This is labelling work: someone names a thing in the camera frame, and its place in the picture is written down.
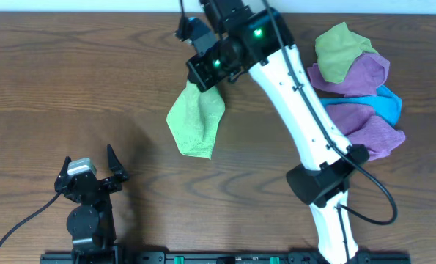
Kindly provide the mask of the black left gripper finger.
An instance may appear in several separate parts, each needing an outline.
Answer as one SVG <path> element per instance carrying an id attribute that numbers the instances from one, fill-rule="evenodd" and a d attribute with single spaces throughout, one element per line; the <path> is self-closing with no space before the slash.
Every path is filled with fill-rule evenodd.
<path id="1" fill-rule="evenodd" d="M 54 183 L 55 191 L 62 191 L 64 188 L 66 188 L 66 186 L 70 182 L 70 176 L 68 175 L 68 166 L 71 161 L 72 160 L 69 156 L 65 158 L 62 169 Z"/>
<path id="2" fill-rule="evenodd" d="M 113 147 L 110 144 L 107 144 L 107 159 L 108 168 L 113 172 L 114 178 L 116 178 L 119 182 L 125 182 L 129 180 L 129 175 L 126 169 L 120 163 L 113 150 Z"/>

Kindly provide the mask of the light green microfiber cloth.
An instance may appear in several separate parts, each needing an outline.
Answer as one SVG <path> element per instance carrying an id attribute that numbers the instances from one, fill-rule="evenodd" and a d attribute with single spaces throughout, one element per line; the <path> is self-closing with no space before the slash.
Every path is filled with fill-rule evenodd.
<path id="1" fill-rule="evenodd" d="M 166 117 L 179 152 L 195 158 L 212 158 L 224 112 L 225 103 L 216 87 L 200 92 L 196 84 L 187 81 Z"/>

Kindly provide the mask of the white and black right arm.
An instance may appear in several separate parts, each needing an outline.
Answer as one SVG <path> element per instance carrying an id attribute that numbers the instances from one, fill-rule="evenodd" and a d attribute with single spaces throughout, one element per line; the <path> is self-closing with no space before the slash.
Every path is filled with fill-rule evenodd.
<path id="1" fill-rule="evenodd" d="M 334 125 L 303 69 L 294 38 L 272 7 L 252 12 L 241 1 L 201 0 L 206 18 L 182 18 L 180 37 L 196 49 L 188 80 L 206 92 L 247 73 L 275 106 L 297 148 L 300 164 L 287 182 L 314 217 L 319 253 L 348 263 L 358 251 L 346 205 L 349 178 L 368 158 Z"/>

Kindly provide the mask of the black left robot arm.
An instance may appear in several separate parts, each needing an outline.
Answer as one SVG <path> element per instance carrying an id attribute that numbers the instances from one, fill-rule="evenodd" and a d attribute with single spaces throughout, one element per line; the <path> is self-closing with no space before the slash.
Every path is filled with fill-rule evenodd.
<path id="1" fill-rule="evenodd" d="M 66 157 L 55 183 L 55 192 L 78 205 L 67 217 L 72 236 L 74 263 L 121 263 L 122 249 L 117 239 L 110 195 L 122 190 L 129 175 L 111 145 L 107 146 L 108 168 L 112 176 L 96 178 L 90 158 L 76 161 Z"/>

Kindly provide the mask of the olive green cloth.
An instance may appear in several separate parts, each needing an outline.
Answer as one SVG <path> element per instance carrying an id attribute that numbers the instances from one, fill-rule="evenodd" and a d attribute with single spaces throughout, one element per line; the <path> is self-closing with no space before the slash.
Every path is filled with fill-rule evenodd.
<path id="1" fill-rule="evenodd" d="M 350 31 L 345 22 L 317 37 L 315 51 L 322 77 L 335 84 L 344 81 L 351 65 L 361 54 L 378 54 L 369 38 Z"/>

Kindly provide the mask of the lower purple cloth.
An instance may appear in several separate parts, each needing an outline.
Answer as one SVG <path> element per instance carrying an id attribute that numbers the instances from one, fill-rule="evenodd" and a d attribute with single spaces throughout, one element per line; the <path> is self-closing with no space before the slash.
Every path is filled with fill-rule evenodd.
<path id="1" fill-rule="evenodd" d="M 352 144 L 363 144 L 369 161 L 385 158 L 406 139 L 403 131 L 390 126 L 371 106 L 344 103 L 325 107 L 336 127 Z"/>

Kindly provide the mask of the purple cloth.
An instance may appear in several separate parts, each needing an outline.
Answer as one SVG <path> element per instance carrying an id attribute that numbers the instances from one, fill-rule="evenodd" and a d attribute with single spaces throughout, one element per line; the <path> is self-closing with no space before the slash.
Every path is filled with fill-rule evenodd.
<path id="1" fill-rule="evenodd" d="M 369 161 L 385 158 L 406 139 L 403 131 L 390 126 L 371 106 L 344 103 L 325 107 L 336 127 L 352 144 L 363 144 Z"/>
<path id="2" fill-rule="evenodd" d="M 390 61 L 379 54 L 362 54 L 353 62 L 344 80 L 338 84 L 326 81 L 317 63 L 309 67 L 307 72 L 313 88 L 353 98 L 376 95 L 377 88 L 388 78 L 390 66 Z"/>

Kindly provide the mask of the upper purple cloth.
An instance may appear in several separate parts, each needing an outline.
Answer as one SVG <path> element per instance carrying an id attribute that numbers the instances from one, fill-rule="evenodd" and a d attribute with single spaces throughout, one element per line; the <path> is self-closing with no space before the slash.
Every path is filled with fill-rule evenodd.
<path id="1" fill-rule="evenodd" d="M 309 67 L 307 72 L 313 88 L 353 98 L 376 95 L 377 88 L 388 78 L 390 66 L 390 61 L 379 54 L 362 54 L 353 62 L 344 80 L 338 84 L 326 81 L 317 63 Z"/>

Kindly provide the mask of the blue cloth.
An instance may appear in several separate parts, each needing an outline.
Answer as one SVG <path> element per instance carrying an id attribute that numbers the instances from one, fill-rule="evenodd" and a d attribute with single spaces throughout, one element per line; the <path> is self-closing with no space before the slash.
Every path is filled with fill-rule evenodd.
<path id="1" fill-rule="evenodd" d="M 386 85 L 378 87 L 376 95 L 356 98 L 322 98 L 320 101 L 323 106 L 346 103 L 371 106 L 376 115 L 382 117 L 392 127 L 398 123 L 402 113 L 402 99 L 390 91 Z"/>

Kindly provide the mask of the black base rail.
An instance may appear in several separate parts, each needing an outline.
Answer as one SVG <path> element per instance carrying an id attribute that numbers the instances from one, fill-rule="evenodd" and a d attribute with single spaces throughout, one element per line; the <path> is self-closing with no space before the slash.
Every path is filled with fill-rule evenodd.
<path id="1" fill-rule="evenodd" d="M 316 252 L 241 255 L 140 252 L 123 262 L 136 264 L 318 264 L 327 261 Z M 359 252 L 350 262 L 354 264 L 411 264 L 411 259 L 407 254 Z"/>

